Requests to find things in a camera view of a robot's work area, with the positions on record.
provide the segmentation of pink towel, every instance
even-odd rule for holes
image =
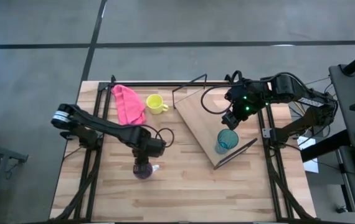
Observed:
[[[115,85],[111,92],[115,95],[120,124],[143,124],[146,121],[146,107],[135,91],[123,85]]]

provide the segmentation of concrete floor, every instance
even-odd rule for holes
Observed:
[[[88,44],[101,0],[0,0],[0,44]],[[99,43],[355,40],[355,0],[108,0]],[[29,154],[0,189],[0,223],[46,220],[65,141],[50,120],[74,103],[88,49],[0,49],[0,146]],[[355,45],[96,49],[89,80],[221,80],[241,70],[261,78],[296,74],[305,83],[355,58]],[[323,91],[328,80],[311,87]],[[341,113],[331,134],[344,129]],[[323,162],[334,163],[331,155]],[[308,180],[318,217],[338,215],[339,174],[320,167]],[[325,195],[332,199],[324,200]]]

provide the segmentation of wooden tabletop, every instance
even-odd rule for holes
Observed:
[[[93,113],[98,82],[83,82],[77,104]],[[275,221],[272,195],[265,163],[258,118],[251,116],[235,130],[241,139],[259,140],[243,154],[218,170],[205,155],[199,143],[186,126],[177,110],[173,109],[172,92],[175,87],[132,87],[143,103],[147,96],[160,94],[169,111],[152,115],[146,111],[146,124],[156,129],[171,128],[174,144],[164,155],[150,159],[160,169],[147,180],[138,180],[132,173],[131,149],[112,136],[105,136],[102,160],[97,183],[92,221],[94,222],[252,222]],[[175,92],[179,101],[199,90],[188,87]],[[222,110],[229,103],[224,100],[226,89],[209,92],[215,104]],[[273,105],[276,127],[291,122],[288,105]],[[114,97],[111,98],[108,120],[118,122]],[[161,133],[168,142],[171,135]],[[65,153],[78,148],[78,141],[70,141]],[[62,164],[50,217],[56,217],[77,192],[85,150],[76,152]],[[300,152],[282,150],[288,187],[312,216],[315,210],[308,187]],[[279,191],[283,214],[282,193]],[[86,211],[84,198],[82,216]]]

